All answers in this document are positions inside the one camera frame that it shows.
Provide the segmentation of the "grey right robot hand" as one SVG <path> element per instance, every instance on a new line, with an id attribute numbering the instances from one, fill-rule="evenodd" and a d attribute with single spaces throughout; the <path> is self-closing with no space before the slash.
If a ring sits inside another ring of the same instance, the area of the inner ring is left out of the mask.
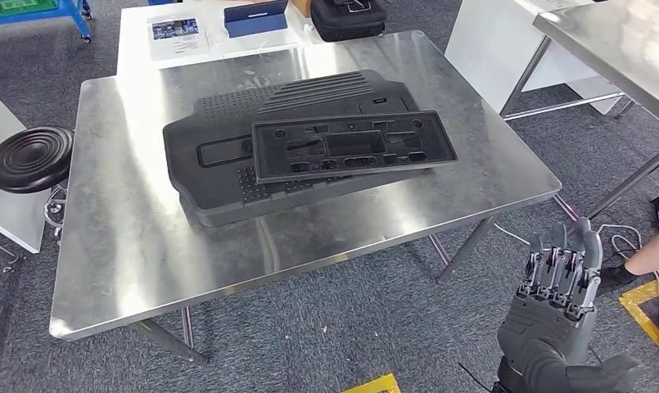
<path id="1" fill-rule="evenodd" d="M 597 318 L 603 245 L 585 217 L 555 224 L 549 246 L 538 235 L 497 340 L 503 356 L 494 392 L 630 392 L 639 362 L 615 355 L 585 364 Z"/>

